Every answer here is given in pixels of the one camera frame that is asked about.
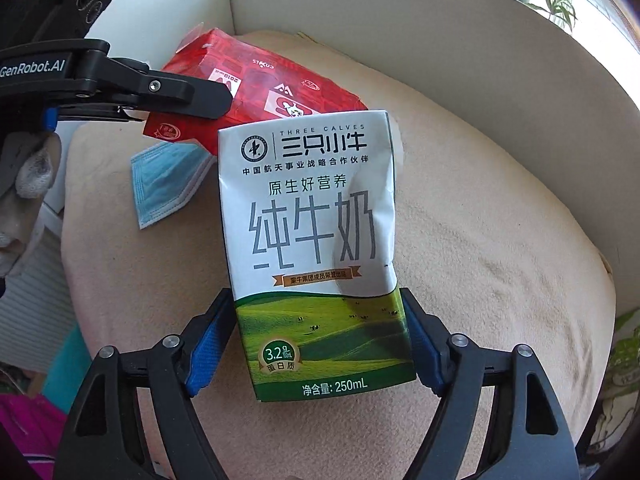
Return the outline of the gloved left hand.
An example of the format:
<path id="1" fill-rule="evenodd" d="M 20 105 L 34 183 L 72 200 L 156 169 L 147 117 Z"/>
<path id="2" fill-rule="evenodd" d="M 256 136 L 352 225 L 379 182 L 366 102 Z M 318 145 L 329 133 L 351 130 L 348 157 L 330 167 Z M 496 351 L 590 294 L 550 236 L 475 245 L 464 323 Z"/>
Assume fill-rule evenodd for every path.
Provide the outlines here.
<path id="1" fill-rule="evenodd" d="M 14 132 L 1 150 L 1 290 L 34 246 L 44 198 L 58 174 L 61 140 L 55 132 Z"/>

